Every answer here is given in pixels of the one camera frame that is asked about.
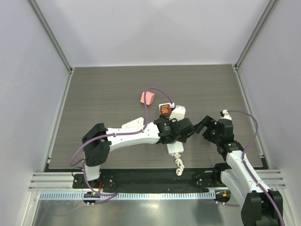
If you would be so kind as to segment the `white triangular socket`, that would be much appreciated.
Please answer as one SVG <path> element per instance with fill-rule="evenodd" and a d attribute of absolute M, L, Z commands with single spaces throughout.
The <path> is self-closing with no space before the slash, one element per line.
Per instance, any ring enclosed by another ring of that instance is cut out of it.
<path fill-rule="evenodd" d="M 131 128 L 131 127 L 139 127 L 139 126 L 143 126 L 143 125 L 144 125 L 144 118 L 139 117 L 130 122 L 123 124 L 121 127 L 124 129 L 124 128 Z"/>

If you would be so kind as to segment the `pink cube plug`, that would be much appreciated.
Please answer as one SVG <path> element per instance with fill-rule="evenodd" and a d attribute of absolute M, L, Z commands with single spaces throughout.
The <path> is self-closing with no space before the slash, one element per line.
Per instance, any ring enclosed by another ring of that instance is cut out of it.
<path fill-rule="evenodd" d="M 140 102 L 146 105 L 151 105 L 153 103 L 155 94 L 152 92 L 147 91 L 146 93 L 143 92 L 141 95 Z"/>

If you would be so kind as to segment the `white power strip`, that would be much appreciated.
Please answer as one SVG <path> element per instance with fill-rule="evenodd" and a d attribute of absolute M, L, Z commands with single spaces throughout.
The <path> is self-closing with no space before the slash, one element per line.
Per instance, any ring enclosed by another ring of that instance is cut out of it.
<path fill-rule="evenodd" d="M 172 156 L 175 156 L 176 153 L 182 153 L 184 151 L 183 144 L 179 141 L 175 141 L 172 144 L 167 144 L 167 151 L 168 154 Z"/>

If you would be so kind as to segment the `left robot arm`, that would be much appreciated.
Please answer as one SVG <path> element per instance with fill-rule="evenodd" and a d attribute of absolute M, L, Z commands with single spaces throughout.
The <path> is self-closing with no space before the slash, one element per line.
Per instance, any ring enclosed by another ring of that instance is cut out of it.
<path fill-rule="evenodd" d="M 82 139 L 85 156 L 83 182 L 95 188 L 100 182 L 100 165 L 107 160 L 109 152 L 141 144 L 167 145 L 168 153 L 175 158 L 176 175 L 181 176 L 184 164 L 181 160 L 183 143 L 194 133 L 188 118 L 171 120 L 160 117 L 146 125 L 130 128 L 106 128 L 103 123 L 96 124 Z"/>

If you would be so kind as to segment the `red-brown plug adapter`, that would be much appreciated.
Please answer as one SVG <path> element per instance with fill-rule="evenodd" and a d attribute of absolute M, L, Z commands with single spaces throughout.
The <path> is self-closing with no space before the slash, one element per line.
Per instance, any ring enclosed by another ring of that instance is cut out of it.
<path fill-rule="evenodd" d="M 170 116 L 170 114 L 172 112 L 172 108 L 170 107 L 170 104 L 161 105 L 159 108 L 160 108 L 161 115 L 167 116 L 167 117 Z"/>

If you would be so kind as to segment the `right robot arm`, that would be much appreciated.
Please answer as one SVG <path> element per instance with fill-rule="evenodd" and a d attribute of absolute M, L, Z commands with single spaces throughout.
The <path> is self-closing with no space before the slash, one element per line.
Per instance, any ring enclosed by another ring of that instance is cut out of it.
<path fill-rule="evenodd" d="M 235 140 L 233 123 L 227 111 L 214 120 L 206 116 L 194 125 L 196 133 L 204 130 L 205 140 L 217 147 L 224 163 L 217 163 L 212 174 L 213 183 L 226 185 L 231 196 L 240 207 L 240 215 L 245 226 L 283 226 L 283 197 L 272 190 L 256 173 L 250 164 L 242 145 Z"/>

